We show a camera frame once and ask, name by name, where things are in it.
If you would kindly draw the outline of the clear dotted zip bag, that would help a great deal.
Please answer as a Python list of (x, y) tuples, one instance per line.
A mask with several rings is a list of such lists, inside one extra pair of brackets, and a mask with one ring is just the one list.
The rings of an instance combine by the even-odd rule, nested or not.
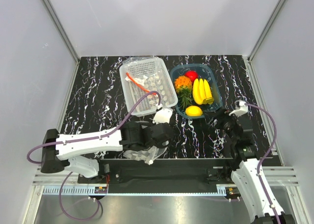
[(128, 150), (123, 153), (123, 157), (135, 161), (143, 161), (148, 165), (152, 165), (157, 158), (166, 152), (167, 148), (168, 147), (157, 148), (156, 146), (152, 146), (148, 150)]

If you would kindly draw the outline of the yellow toy lemon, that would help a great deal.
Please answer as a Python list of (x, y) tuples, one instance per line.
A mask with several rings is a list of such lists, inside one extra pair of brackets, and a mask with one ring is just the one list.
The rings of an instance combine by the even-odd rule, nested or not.
[(189, 106), (185, 109), (185, 113), (187, 116), (202, 116), (203, 111), (198, 106)]

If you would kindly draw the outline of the orange toy pineapple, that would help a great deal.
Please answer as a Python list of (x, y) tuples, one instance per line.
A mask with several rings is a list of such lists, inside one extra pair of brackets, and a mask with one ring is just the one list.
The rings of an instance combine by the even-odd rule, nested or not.
[(192, 105), (192, 81), (187, 76), (179, 76), (174, 81), (175, 91), (180, 100), (181, 107), (186, 109)]

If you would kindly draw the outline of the red toy apple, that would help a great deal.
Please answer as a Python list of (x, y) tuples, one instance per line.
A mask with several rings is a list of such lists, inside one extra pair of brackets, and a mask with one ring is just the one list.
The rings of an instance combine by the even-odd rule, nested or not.
[(190, 70), (190, 71), (187, 71), (185, 74), (184, 74), (186, 77), (188, 77), (192, 83), (194, 83), (194, 81), (196, 79), (198, 79), (198, 74), (196, 71), (193, 71), (193, 70)]

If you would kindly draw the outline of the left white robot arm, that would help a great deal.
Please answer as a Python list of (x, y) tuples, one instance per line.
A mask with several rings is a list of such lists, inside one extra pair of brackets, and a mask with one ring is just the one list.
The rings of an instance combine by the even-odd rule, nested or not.
[(121, 127), (101, 132), (65, 135), (56, 129), (46, 132), (42, 149), (41, 172), (58, 173), (64, 170), (79, 173), (100, 183), (109, 168), (86, 154), (122, 152), (124, 157), (152, 165), (168, 147), (174, 132), (169, 123), (129, 121)]

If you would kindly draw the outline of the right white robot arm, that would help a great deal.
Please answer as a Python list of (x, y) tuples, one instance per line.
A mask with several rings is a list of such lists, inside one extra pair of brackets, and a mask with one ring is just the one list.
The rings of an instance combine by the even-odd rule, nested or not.
[(252, 130), (243, 129), (236, 112), (225, 108), (210, 112), (207, 118), (210, 122), (216, 121), (217, 129), (231, 140), (233, 159), (224, 166), (222, 177), (238, 188), (250, 223), (294, 224), (293, 215), (285, 213), (268, 184), (253, 143)]

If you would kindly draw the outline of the yellow toy banana bunch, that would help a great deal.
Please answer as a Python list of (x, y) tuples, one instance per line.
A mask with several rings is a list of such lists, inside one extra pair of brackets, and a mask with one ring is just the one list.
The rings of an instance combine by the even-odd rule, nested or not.
[(196, 79), (193, 83), (192, 96), (197, 105), (212, 105), (214, 98), (206, 79)]

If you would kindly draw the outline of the teal transparent plastic tub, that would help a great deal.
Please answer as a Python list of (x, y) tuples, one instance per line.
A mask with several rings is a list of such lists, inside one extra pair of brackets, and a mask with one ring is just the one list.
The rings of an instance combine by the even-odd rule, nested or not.
[(221, 108), (223, 106), (222, 104), (222, 98), (220, 96), (220, 92), (214, 77), (214, 74), (212, 70), (202, 64), (186, 64), (186, 65), (178, 65), (174, 69), (171, 70), (170, 72), (170, 77), (171, 80), (174, 84), (175, 79), (177, 79), (179, 76), (184, 76), (184, 74), (187, 71), (196, 71), (198, 74), (198, 79), (206, 79), (209, 83), (213, 98), (214, 98), (214, 103), (212, 105), (197, 105), (192, 98), (192, 105), (191, 106), (198, 106), (202, 109), (203, 115), (202, 116), (187, 116), (185, 113), (185, 109), (181, 107), (180, 100), (178, 99), (178, 103), (176, 105), (176, 110), (177, 113), (180, 114), (182, 117), (187, 118), (187, 119), (199, 119), (199, 118), (204, 118), (207, 116), (209, 112), (214, 112)]

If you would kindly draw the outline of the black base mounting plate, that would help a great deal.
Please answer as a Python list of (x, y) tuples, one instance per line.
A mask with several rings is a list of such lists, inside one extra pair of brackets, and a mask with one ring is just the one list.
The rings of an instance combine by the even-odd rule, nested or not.
[[(129, 174), (136, 178), (150, 177), (191, 177), (204, 175), (206, 179), (223, 179), (222, 172), (224, 166), (232, 158), (209, 158), (209, 159), (157, 159), (152, 165), (145, 164), (142, 161), (129, 159), (105, 159), (100, 160), (100, 165), (108, 165), (108, 175), (117, 175), (119, 172)], [(94, 177), (96, 182), (104, 179), (104, 176)]]

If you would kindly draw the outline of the aluminium front rail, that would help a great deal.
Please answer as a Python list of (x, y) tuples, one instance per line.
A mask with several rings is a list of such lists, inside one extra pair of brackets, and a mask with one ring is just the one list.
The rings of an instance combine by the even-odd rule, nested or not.
[(230, 188), (237, 188), (232, 181), (208, 180), (204, 175), (136, 178), (123, 172), (98, 182), (78, 174), (61, 172), (48, 175), (37, 172), (32, 184), (43, 186), (45, 194), (90, 196), (226, 196)]

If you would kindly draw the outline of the right aluminium frame post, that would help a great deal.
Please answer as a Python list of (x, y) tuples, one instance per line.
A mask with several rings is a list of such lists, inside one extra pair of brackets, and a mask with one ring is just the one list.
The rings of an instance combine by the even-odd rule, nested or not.
[(286, 2), (288, 0), (278, 0), (277, 4), (275, 5), (268, 21), (266, 22), (261, 34), (259, 35), (252, 51), (250, 52), (249, 56), (247, 57), (249, 62), (252, 62), (252, 60), (254, 59), (254, 57), (256, 56), (258, 50), (260, 49), (260, 47), (262, 46), (264, 40), (266, 39), (268, 33), (270, 32), (272, 26), (274, 25), (274, 23), (276, 22), (277, 18), (279, 17), (282, 9), (284, 8)]

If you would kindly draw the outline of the aluminium frame post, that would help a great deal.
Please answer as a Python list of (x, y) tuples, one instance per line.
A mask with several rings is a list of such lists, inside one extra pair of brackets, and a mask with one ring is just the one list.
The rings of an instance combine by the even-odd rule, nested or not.
[(279, 17), (282, 9), (284, 8), (286, 2), (288, 0), (278, 0), (277, 4), (275, 5), (268, 21), (266, 22), (261, 34), (259, 35), (252, 51), (250, 52), (249, 56), (247, 57), (249, 62), (252, 62), (252, 60), (254, 59), (254, 57), (256, 56), (258, 50), (260, 49), (260, 47), (262, 46), (264, 40), (266, 39), (268, 33), (270, 32), (272, 26), (274, 25), (274, 23), (276, 22), (277, 18)]
[(50, 0), (41, 0), (41, 2), (43, 3), (50, 19), (52, 20), (54, 26), (56, 27), (62, 41), (64, 42), (67, 50), (69, 51), (72, 59), (74, 60), (74, 62), (76, 64), (79, 63), (80, 61), (80, 57), (78, 56), (72, 42), (70, 41), (70, 38), (69, 36), (67, 35), (58, 15), (57, 15), (57, 12), (55, 11), (53, 5), (52, 5), (52, 2)]

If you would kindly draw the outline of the left aluminium frame post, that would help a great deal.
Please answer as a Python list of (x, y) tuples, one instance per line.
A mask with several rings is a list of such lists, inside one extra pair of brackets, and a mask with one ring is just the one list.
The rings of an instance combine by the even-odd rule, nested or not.
[(74, 60), (74, 62), (76, 64), (79, 63), (80, 61), (80, 57), (78, 56), (72, 42), (70, 41), (70, 38), (69, 36), (67, 35), (58, 15), (57, 15), (57, 12), (55, 11), (53, 5), (52, 5), (52, 2), (50, 0), (41, 0), (41, 2), (43, 3), (50, 19), (52, 20), (54, 26), (56, 27), (62, 41), (64, 42), (67, 50), (69, 51), (72, 59)]

